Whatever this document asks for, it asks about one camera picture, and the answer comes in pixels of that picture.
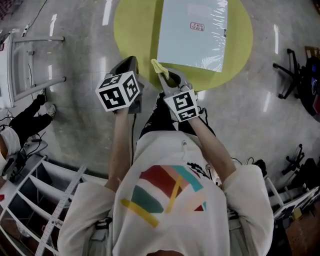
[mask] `yellow stripe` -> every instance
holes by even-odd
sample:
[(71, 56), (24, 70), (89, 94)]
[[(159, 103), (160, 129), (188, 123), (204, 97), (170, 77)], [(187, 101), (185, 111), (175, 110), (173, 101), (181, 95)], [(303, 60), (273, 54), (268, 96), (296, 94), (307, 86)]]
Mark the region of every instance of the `yellow stripe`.
[(172, 194), (171, 194), (171, 198), (169, 201), (168, 206), (166, 207), (165, 213), (169, 214), (172, 210), (172, 207), (174, 206), (177, 194), (178, 194), (178, 189), (180, 187), (181, 182), (183, 181), (183, 178), (181, 175), (179, 175), (179, 177), (176, 179)]
[(123, 204), (125, 207), (129, 208), (131, 211), (139, 215), (141, 218), (143, 218), (146, 222), (148, 222), (152, 227), (156, 227), (159, 224), (159, 221), (157, 218), (155, 218), (153, 215), (151, 215), (149, 212), (147, 212), (145, 209), (140, 207), (134, 202), (131, 202), (127, 199), (120, 200), (121, 204)]

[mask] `white shirt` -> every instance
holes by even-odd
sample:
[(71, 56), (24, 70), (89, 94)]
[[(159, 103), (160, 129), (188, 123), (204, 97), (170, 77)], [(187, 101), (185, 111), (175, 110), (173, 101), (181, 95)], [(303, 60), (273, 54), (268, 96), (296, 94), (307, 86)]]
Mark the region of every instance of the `white shirt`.
[[(7, 153), (8, 156), (17, 153), (21, 149), (19, 137), (14, 129), (12, 129), (9, 126), (6, 126), (4, 130), (0, 132), (0, 134), (8, 150), (8, 153)], [(0, 153), (0, 170), (1, 171), (5, 168), (6, 164), (7, 164), (7, 161), (5, 160), (3, 155)]]
[(82, 255), (85, 233), (110, 210), (114, 256), (159, 250), (229, 256), (227, 207), (248, 223), (256, 255), (267, 254), (273, 212), (257, 166), (238, 168), (220, 189), (208, 177), (199, 147), (180, 131), (145, 134), (134, 159), (116, 194), (93, 183), (78, 186), (59, 234), (62, 256)]

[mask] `red stamp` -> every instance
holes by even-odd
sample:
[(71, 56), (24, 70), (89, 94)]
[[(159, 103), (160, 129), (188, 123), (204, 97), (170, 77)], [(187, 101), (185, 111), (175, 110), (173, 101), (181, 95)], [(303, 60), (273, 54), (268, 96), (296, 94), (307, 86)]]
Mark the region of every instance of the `red stamp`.
[(190, 29), (199, 30), (199, 31), (205, 31), (205, 25), (200, 24), (200, 23), (196, 23), (196, 22), (191, 22)]

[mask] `white cube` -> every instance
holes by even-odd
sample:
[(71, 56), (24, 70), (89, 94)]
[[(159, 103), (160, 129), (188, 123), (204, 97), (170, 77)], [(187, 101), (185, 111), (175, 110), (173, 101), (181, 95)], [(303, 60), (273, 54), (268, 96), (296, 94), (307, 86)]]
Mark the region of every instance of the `white cube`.
[(179, 122), (199, 116), (195, 91), (183, 91), (173, 96), (164, 97), (164, 102), (175, 114)]
[(133, 71), (111, 76), (98, 84), (95, 93), (105, 111), (130, 107), (140, 92)]

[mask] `yellow table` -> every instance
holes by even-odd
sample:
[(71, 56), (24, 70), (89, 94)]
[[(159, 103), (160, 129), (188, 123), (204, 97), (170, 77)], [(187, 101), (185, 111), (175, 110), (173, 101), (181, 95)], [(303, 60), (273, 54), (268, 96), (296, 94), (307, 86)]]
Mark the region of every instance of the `yellow table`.
[[(157, 59), (164, 0), (121, 0), (114, 17), (114, 38), (123, 58), (136, 56), (139, 73), (161, 88), (151, 59)], [(253, 45), (250, 17), (240, 0), (228, 0), (228, 23), (222, 72), (163, 64), (184, 72), (195, 91), (220, 86), (245, 66)]]

